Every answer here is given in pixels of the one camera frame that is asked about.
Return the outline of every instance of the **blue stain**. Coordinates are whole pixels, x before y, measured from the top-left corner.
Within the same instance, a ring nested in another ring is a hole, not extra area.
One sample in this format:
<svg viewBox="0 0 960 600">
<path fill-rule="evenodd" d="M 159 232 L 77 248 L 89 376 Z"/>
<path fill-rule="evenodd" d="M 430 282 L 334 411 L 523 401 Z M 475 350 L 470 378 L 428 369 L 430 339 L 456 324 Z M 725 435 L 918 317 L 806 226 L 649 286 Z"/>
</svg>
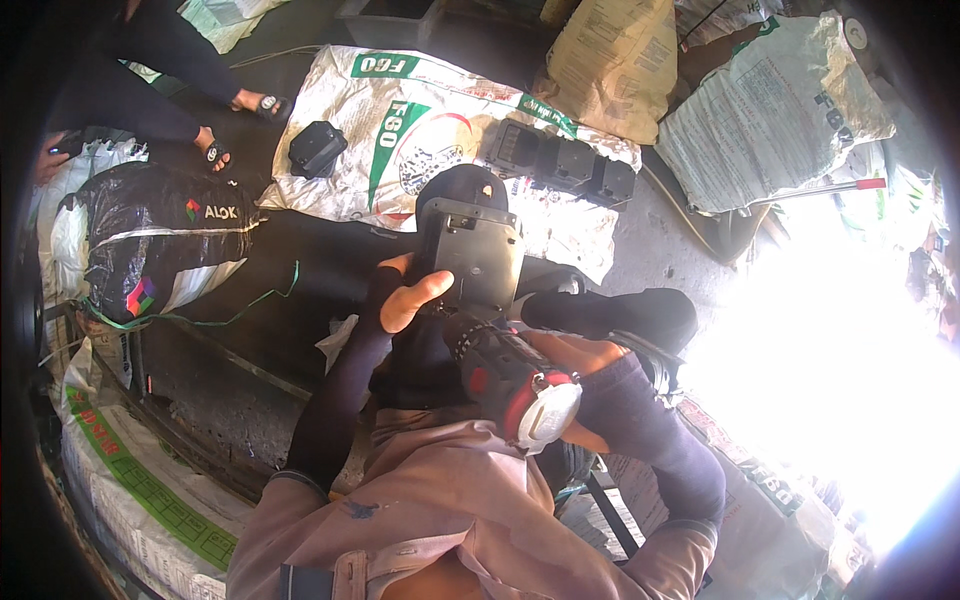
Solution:
<svg viewBox="0 0 960 600">
<path fill-rule="evenodd" d="M 349 498 L 344 499 L 344 507 L 349 511 L 350 518 L 370 518 L 380 508 L 379 504 L 360 504 Z"/>
</svg>

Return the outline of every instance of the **black sandal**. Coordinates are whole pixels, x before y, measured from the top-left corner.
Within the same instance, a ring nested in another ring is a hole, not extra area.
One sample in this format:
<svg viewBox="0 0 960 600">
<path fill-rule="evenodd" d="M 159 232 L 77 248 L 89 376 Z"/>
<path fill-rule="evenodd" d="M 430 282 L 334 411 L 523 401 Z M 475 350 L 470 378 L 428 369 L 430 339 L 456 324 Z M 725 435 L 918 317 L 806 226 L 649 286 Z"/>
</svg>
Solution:
<svg viewBox="0 0 960 600">
<path fill-rule="evenodd" d="M 256 114 L 271 123 L 285 123 L 286 120 L 290 118 L 290 113 L 293 112 L 293 109 L 294 103 L 290 102 L 290 100 L 267 94 L 261 98 L 260 103 L 256 105 Z"/>
<path fill-rule="evenodd" d="M 217 163 L 220 162 L 221 156 L 230 154 L 229 150 L 224 147 L 218 140 L 213 140 L 213 143 L 210 144 L 207 149 L 204 157 L 206 158 L 206 164 L 210 166 L 210 173 L 214 175 L 219 175 L 221 173 L 226 173 L 229 171 L 230 167 L 233 166 L 233 156 L 230 157 L 230 160 L 224 160 L 224 168 L 217 170 Z"/>
</svg>

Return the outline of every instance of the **pink shirt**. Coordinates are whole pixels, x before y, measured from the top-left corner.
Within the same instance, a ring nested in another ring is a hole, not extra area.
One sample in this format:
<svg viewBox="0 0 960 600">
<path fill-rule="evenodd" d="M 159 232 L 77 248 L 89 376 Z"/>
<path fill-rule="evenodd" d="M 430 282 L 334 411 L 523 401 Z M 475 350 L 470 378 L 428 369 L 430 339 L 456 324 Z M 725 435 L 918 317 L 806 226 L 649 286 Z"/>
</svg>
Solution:
<svg viewBox="0 0 960 600">
<path fill-rule="evenodd" d="M 335 502 L 275 477 L 233 553 L 228 598 L 279 597 L 291 564 L 333 571 L 333 598 L 377 600 L 450 550 L 489 598 L 693 597 L 713 558 L 711 525 L 668 521 L 617 566 L 553 517 L 533 458 L 495 431 L 462 420 L 397 433 Z"/>
</svg>

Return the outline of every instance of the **black plastic bag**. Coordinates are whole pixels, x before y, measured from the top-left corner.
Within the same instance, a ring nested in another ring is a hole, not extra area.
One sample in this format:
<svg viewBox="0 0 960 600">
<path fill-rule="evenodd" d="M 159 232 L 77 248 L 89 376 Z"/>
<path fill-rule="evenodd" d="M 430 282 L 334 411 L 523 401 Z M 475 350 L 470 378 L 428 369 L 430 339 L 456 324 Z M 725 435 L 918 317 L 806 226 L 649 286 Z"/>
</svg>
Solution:
<svg viewBox="0 0 960 600">
<path fill-rule="evenodd" d="M 239 185 L 145 162 L 113 167 L 63 201 L 87 206 L 87 305 L 108 324 L 209 292 L 246 259 L 266 220 Z"/>
</svg>

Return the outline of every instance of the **green string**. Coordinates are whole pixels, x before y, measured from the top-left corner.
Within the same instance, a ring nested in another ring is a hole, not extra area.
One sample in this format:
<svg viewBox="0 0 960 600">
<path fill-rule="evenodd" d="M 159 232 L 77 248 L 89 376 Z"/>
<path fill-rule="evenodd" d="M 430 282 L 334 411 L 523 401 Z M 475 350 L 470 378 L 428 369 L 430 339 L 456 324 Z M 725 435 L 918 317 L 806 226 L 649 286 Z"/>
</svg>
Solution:
<svg viewBox="0 0 960 600">
<path fill-rule="evenodd" d="M 290 294 L 293 293 L 293 291 L 294 291 L 294 286 L 297 285 L 297 279 L 299 279 L 299 278 L 300 278 L 300 262 L 299 262 L 299 261 L 296 261 L 296 262 L 294 263 L 294 280 L 290 282 L 290 289 L 287 290 L 287 293 L 286 293 L 286 294 L 284 294 L 283 292 L 280 292 L 279 290 L 276 290 L 276 289 L 268 290 L 268 291 L 264 292 L 264 293 L 260 296 L 260 298 L 258 298 L 258 299 L 256 299 L 256 300 L 254 300 L 253 302 L 247 304 L 247 306 L 245 306 L 245 307 L 243 308 L 243 310 L 241 310 L 241 311 L 238 312 L 237 314 L 233 315 L 233 317 L 232 317 L 229 321 L 220 321 L 220 322 L 217 322 L 217 321 L 190 321 L 190 320 L 187 319 L 186 317 L 182 317 L 182 316 L 180 316 L 180 315 L 175 315 L 175 314 L 173 314 L 173 313 L 164 313 L 164 314 L 162 314 L 162 315 L 147 315 L 147 316 L 145 316 L 145 317 L 140 317 L 139 319 L 134 319 L 133 321 L 130 321 L 130 322 L 127 323 L 127 324 L 121 325 L 121 324 L 119 324 L 119 323 L 115 323 L 115 322 L 112 321 L 109 317 L 107 317 L 106 315 L 104 315 L 104 313 L 102 313 L 102 312 L 100 312 L 99 310 L 97 310 L 97 307 L 94 306 L 93 303 L 90 302 L 90 298 L 84 297 L 83 303 L 86 305 L 87 308 L 90 309 L 90 312 L 92 312 L 94 315 L 96 315 L 97 319 L 100 319 L 100 320 L 103 321 L 104 323 L 106 323 L 106 324 L 108 324 L 108 325 L 111 325 L 111 326 L 113 326 L 113 327 L 116 327 L 117 329 L 133 329 L 134 327 L 138 326 L 139 324 L 146 323 L 146 322 L 149 321 L 150 319 L 179 319 L 180 321 L 186 321 L 187 323 L 190 323 L 190 324 L 193 324 L 193 325 L 200 325 L 200 326 L 203 326 L 203 327 L 222 327 L 222 326 L 224 326 L 224 325 L 229 325 L 229 324 L 233 323 L 234 321 L 236 321 L 236 320 L 239 319 L 240 317 L 243 317 L 244 313 L 246 313 L 248 310 L 250 310 L 250 307 L 251 307 L 251 306 L 253 306 L 254 304 L 260 302 L 261 300 L 267 298 L 267 297 L 270 296 L 271 294 L 278 294 L 278 295 L 280 295 L 280 296 L 282 296 L 282 297 L 284 297 L 284 298 L 290 298 Z"/>
</svg>

